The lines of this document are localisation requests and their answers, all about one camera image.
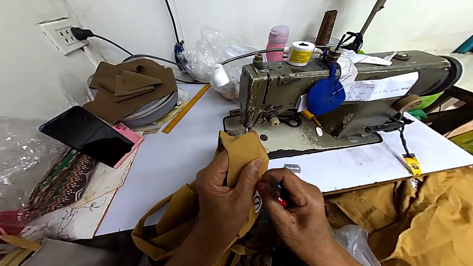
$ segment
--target wall socket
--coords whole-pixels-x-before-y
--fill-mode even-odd
[[[78,41],[72,35],[71,27],[80,27],[79,23],[71,18],[60,18],[53,21],[40,23],[44,34],[64,55],[88,44],[87,41]]]

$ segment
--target fingernail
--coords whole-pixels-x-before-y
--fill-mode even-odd
[[[256,159],[253,163],[253,167],[256,168],[257,170],[261,169],[261,166],[263,166],[263,160],[262,159]]]

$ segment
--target white wall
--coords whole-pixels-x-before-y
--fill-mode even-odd
[[[335,0],[333,34],[361,30],[376,0]],[[367,53],[455,50],[473,34],[473,1],[387,0],[365,33]]]
[[[94,67],[81,50],[64,56],[39,22],[67,17],[61,0],[0,3],[0,115],[47,120],[68,106],[61,90],[83,101]]]
[[[66,0],[80,22],[132,53],[172,59],[175,43],[164,0]],[[359,31],[376,0],[170,0],[178,33],[194,48],[203,27],[233,33],[264,48],[271,27],[289,26],[289,41],[316,36],[323,13],[339,10],[333,36]],[[454,50],[473,33],[473,2],[387,0],[365,35],[365,52],[418,49]],[[104,57],[119,62],[125,53],[93,42]]]
[[[290,42],[315,36],[323,13],[332,7],[339,10],[334,36],[358,31],[375,2],[170,0],[170,5],[178,34],[190,48],[203,27],[228,31],[264,48],[270,28],[278,24],[290,27]],[[388,0],[368,28],[363,50],[454,50],[473,32],[472,8],[472,2],[463,0]],[[80,50],[62,55],[37,25],[70,14],[132,53],[173,59],[175,37],[164,0],[4,0],[0,115],[47,119],[67,107],[62,89],[79,100],[85,97],[85,80],[94,67]],[[112,63],[127,56],[102,40],[91,40],[90,47]]]

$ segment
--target pink bottle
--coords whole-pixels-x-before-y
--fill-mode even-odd
[[[266,46],[266,49],[284,48],[288,41],[288,36],[289,36],[288,26],[278,25],[278,26],[272,27],[271,31],[269,32],[268,45]],[[268,62],[281,61],[283,60],[282,55],[283,55],[283,52],[266,53],[266,59],[268,60]]]

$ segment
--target sewing machine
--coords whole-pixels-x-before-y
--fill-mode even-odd
[[[383,58],[389,54],[370,55]],[[300,116],[302,123],[298,127],[279,120],[285,112],[294,110],[299,96],[307,94],[319,79],[329,76],[324,59],[313,58],[303,67],[285,61],[266,62],[261,69],[253,64],[244,65],[240,77],[240,109],[230,111],[230,116],[224,118],[224,130],[230,135],[255,130],[270,158],[377,143],[382,141],[378,131],[397,130],[409,123],[402,113],[415,107],[413,102],[419,102],[418,96],[446,90],[462,72],[461,64],[455,59],[421,51],[398,53],[392,62],[390,66],[357,63],[355,80],[379,80],[417,71],[419,78],[408,93],[372,101],[344,101],[334,111],[317,117],[325,131],[322,136],[317,134],[313,120]]]

